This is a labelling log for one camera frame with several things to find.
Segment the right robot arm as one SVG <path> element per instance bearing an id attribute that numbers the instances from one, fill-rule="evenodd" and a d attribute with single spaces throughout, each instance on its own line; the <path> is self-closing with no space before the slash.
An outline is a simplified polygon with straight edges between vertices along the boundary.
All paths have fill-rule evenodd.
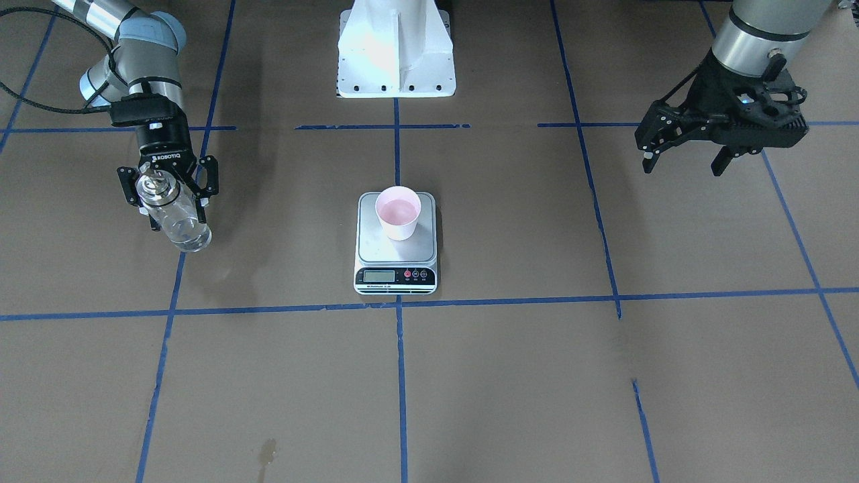
<path id="1" fill-rule="evenodd" d="M 58 6 L 113 41 L 80 79 L 88 106 L 104 107 L 115 127 L 135 129 L 140 162 L 171 174 L 190 196 L 191 214 L 205 223 L 205 206 L 219 190 L 217 160 L 198 159 L 191 147 L 180 74 L 187 43 L 181 22 L 128 1 L 59 1 Z"/>

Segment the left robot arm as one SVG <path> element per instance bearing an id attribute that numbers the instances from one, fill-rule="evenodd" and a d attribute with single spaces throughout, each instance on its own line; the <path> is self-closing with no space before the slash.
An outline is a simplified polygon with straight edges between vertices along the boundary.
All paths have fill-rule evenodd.
<path id="1" fill-rule="evenodd" d="M 720 146 L 711 171 L 721 176 L 736 158 L 802 140 L 808 94 L 788 67 L 828 9 L 828 1 L 734 1 L 705 58 L 678 83 L 684 101 L 662 96 L 636 128 L 644 172 L 690 141 Z"/>

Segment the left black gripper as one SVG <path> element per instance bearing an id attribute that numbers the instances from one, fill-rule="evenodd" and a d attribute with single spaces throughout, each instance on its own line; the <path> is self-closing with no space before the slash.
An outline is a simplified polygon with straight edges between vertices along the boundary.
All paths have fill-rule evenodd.
<path id="1" fill-rule="evenodd" d="M 809 126 L 764 129 L 737 119 L 730 112 L 733 88 L 755 81 L 792 80 L 785 55 L 771 55 L 760 76 L 728 70 L 714 55 L 699 65 L 681 108 L 666 101 L 653 101 L 635 129 L 636 147 L 642 151 L 642 168 L 650 174 L 659 157 L 672 147 L 690 140 L 711 140 L 721 149 L 711 162 L 711 173 L 721 176 L 734 159 L 750 150 L 790 148 L 804 138 Z"/>

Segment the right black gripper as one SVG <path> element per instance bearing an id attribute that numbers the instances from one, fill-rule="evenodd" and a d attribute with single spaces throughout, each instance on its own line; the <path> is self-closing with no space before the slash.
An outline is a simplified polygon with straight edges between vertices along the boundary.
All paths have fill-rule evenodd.
<path id="1" fill-rule="evenodd" d="M 193 180 L 195 182 L 195 208 L 197 220 L 206 224 L 206 208 L 211 198 L 219 193 L 219 164 L 215 156 L 204 156 L 197 160 L 191 147 L 191 136 L 186 119 L 171 119 L 147 123 L 136 127 L 139 145 L 139 162 L 151 163 L 156 169 L 166 169 L 178 180 Z M 125 201 L 148 218 L 150 229 L 159 231 L 159 223 L 148 214 L 142 204 L 137 190 L 137 180 L 140 172 L 137 168 L 119 167 L 117 177 L 123 189 Z"/>

